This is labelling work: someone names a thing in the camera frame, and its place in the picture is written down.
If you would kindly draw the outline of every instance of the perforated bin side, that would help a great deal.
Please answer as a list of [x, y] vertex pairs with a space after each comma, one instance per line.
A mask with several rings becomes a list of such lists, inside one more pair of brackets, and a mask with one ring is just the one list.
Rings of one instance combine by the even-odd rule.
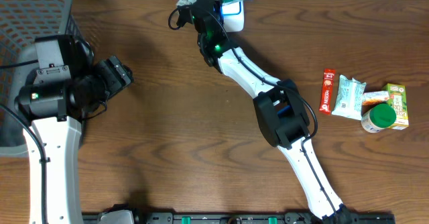
[[[81, 36], [70, 15], [71, 5], [72, 0], [0, 0], [0, 65], [18, 63], [19, 54], [31, 46], [36, 37], [54, 34]], [[35, 67], [37, 64], [0, 70], [0, 102], [12, 109], [17, 94], [13, 90], [16, 87], [12, 85], [25, 82], [19, 78], [25, 78], [26, 71]], [[16, 122], [0, 111], [0, 156], [26, 153], [23, 137], [11, 136], [10, 129], [14, 133], [22, 132]]]

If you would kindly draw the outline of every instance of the gray plastic bin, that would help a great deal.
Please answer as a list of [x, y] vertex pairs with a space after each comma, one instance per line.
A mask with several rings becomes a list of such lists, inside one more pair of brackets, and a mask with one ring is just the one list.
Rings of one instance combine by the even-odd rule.
[[[81, 36], [70, 15], [72, 0], [0, 0], [0, 65], [35, 60], [28, 53], [36, 37], [54, 34]], [[15, 111], [13, 102], [28, 74], [38, 64], [0, 70], [0, 102]], [[0, 110], [0, 156], [27, 156], [22, 127]]]

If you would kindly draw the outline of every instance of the plastic bag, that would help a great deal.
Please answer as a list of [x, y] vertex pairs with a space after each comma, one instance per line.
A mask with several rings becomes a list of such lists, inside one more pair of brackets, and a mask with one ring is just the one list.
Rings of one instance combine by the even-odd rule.
[[352, 78], [340, 76], [338, 95], [336, 96], [335, 108], [333, 115], [348, 117], [351, 119], [361, 120], [363, 91], [367, 83], [360, 83]]

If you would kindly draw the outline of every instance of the juice box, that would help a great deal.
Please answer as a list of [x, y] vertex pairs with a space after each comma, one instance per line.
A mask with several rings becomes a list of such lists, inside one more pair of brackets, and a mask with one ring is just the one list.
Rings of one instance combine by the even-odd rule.
[[389, 93], [386, 103], [396, 112], [396, 121], [391, 129], [403, 130], [408, 127], [408, 107], [405, 86], [388, 83], [383, 90]]

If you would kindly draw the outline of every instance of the green indicator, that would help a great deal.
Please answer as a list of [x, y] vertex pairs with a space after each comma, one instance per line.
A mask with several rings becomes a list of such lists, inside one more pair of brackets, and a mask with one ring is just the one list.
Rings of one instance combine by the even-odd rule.
[[277, 224], [277, 217], [268, 218], [268, 224]]
[[182, 224], [190, 224], [190, 217], [182, 217]]

